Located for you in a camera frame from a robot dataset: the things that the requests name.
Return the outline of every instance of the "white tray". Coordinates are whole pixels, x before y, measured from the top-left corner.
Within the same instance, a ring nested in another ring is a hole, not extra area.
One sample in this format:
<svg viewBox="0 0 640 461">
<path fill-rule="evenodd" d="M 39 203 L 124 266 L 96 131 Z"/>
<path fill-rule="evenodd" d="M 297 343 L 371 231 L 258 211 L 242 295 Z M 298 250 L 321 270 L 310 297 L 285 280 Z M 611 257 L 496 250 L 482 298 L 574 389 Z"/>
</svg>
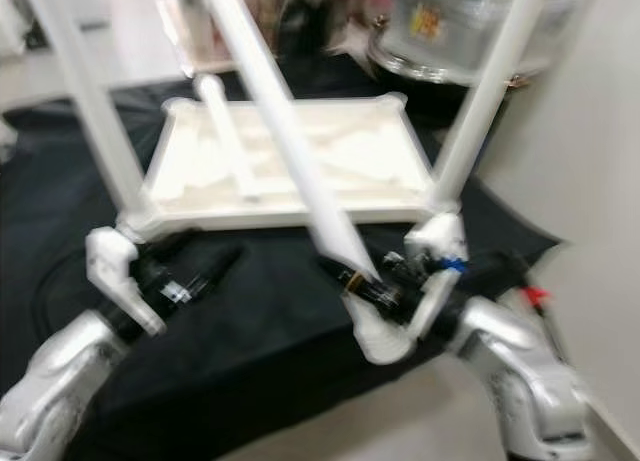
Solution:
<svg viewBox="0 0 640 461">
<path fill-rule="evenodd" d="M 323 175 L 355 222 L 422 217 L 432 183 L 404 104 L 396 94 L 294 102 Z M 146 178 L 162 219 L 207 230 L 305 225 L 307 210 L 257 109 L 250 102 L 228 106 L 259 199 L 240 196 L 204 105 L 174 99 L 165 105 L 167 122 Z"/>
</svg>

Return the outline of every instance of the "black cable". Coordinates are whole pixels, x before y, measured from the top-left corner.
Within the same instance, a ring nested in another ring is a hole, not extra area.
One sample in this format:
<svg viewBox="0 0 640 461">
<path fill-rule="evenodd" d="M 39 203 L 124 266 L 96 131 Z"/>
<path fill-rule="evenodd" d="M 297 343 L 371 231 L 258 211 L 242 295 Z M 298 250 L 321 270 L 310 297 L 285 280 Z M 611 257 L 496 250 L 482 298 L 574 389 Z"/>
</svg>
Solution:
<svg viewBox="0 0 640 461">
<path fill-rule="evenodd" d="M 61 268 L 77 258 L 84 257 L 84 247 L 70 251 L 54 261 L 51 267 L 45 271 L 36 284 L 33 296 L 29 302 L 29 314 L 39 343 L 44 343 L 54 333 L 47 310 L 46 298 L 42 295 L 43 291 L 51 285 L 55 276 L 60 273 Z"/>
</svg>

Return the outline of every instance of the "white wall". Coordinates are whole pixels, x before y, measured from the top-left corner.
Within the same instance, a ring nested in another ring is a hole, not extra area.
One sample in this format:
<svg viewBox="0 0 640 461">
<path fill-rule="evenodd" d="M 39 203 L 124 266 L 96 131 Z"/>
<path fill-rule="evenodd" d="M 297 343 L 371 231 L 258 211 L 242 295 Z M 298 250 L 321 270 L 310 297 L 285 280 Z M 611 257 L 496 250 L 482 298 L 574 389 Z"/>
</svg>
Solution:
<svg viewBox="0 0 640 461">
<path fill-rule="evenodd" d="M 574 364 L 640 446 L 640 0 L 590 0 L 565 47 L 514 99 L 481 173 L 570 241 L 539 276 Z"/>
</svg>

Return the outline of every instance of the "black cloth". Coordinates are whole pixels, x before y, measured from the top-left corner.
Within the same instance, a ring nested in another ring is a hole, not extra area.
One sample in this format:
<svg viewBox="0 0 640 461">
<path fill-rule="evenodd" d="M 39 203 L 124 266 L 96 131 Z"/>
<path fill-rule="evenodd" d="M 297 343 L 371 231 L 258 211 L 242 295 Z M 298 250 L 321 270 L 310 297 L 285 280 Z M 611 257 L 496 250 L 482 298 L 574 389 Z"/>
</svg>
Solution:
<svg viewBox="0 0 640 461">
<path fill-rule="evenodd" d="M 282 66 L 294 95 L 383 93 L 348 57 Z M 230 99 L 245 99 L 234 73 L 222 75 Z M 162 103 L 194 97 L 190 81 L 113 93 L 144 167 L 164 124 Z M 36 331 L 60 329 L 104 302 L 84 275 L 90 229 L 113 224 L 115 209 L 90 156 L 74 107 L 58 100 L 4 113 L 19 132 L 0 176 L 0 389 L 24 372 Z M 432 159 L 437 144 L 414 128 Z M 505 211 L 475 180 L 462 194 L 471 253 L 515 248 L 535 261 L 555 244 Z M 361 226 L 379 249 L 402 248 L 406 224 Z M 212 232 L 177 261 L 186 276 L 216 251 L 241 242 L 248 255 L 214 295 L 178 313 L 162 336 L 144 339 L 97 394 L 67 452 L 69 460 L 212 459 L 344 399 L 396 379 L 441 352 L 437 339 L 409 359 L 368 364 L 330 283 L 314 263 L 302 229 Z M 465 289 L 493 296 L 513 284 L 487 258 Z"/>
</svg>

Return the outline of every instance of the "white rod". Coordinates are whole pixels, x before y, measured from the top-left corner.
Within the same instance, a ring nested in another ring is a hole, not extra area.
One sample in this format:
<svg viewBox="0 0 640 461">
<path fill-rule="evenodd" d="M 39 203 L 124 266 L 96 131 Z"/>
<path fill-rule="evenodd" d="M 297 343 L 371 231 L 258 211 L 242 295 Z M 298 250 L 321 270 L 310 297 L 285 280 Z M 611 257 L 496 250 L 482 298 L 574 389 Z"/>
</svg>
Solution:
<svg viewBox="0 0 640 461">
<path fill-rule="evenodd" d="M 436 184 L 428 209 L 456 202 L 482 143 L 516 72 L 546 0 L 513 0 L 495 44 L 484 61 L 482 77 L 467 94 L 436 162 Z"/>
<path fill-rule="evenodd" d="M 127 133 L 105 91 L 98 86 L 81 34 L 63 0 L 29 0 L 60 61 L 67 87 L 80 111 L 87 141 L 119 211 L 142 212 L 142 170 Z"/>
<path fill-rule="evenodd" d="M 309 209 L 310 230 L 318 249 L 375 274 L 357 231 L 322 179 L 294 112 L 291 92 L 243 0 L 208 1 L 245 87 L 273 134 L 289 174 Z M 370 305 L 351 296 L 346 307 L 354 322 L 354 335 L 371 362 L 391 363 L 411 350 L 413 342 L 406 333 L 384 322 Z"/>
<path fill-rule="evenodd" d="M 257 200 L 259 190 L 251 171 L 249 157 L 242 145 L 238 130 L 233 124 L 231 112 L 224 95 L 224 84 L 217 76 L 202 75 L 195 80 L 196 91 L 204 102 L 218 133 L 220 144 L 229 161 L 229 169 L 236 180 L 240 196 L 246 200 Z"/>
</svg>

